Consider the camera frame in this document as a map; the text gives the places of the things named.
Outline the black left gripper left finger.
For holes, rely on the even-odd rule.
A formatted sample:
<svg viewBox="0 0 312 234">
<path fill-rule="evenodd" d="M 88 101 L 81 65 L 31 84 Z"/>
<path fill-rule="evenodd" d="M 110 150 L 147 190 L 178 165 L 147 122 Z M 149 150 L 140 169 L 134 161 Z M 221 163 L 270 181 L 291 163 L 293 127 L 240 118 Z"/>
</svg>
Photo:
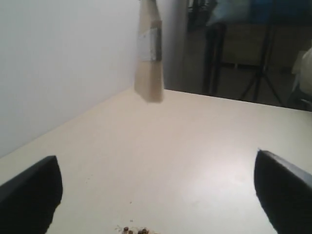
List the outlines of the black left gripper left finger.
<svg viewBox="0 0 312 234">
<path fill-rule="evenodd" d="M 57 157 L 47 156 L 1 185 L 0 232 L 46 233 L 62 194 Z"/>
</svg>

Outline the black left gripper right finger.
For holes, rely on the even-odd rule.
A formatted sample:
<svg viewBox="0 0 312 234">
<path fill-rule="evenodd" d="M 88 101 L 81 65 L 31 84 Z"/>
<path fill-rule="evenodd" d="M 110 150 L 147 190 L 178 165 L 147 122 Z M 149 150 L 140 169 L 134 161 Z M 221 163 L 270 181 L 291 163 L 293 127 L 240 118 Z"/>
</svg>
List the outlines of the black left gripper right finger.
<svg viewBox="0 0 312 234">
<path fill-rule="evenodd" d="M 279 234 L 312 232 L 312 176 L 270 151 L 259 150 L 254 188 L 269 222 Z"/>
</svg>

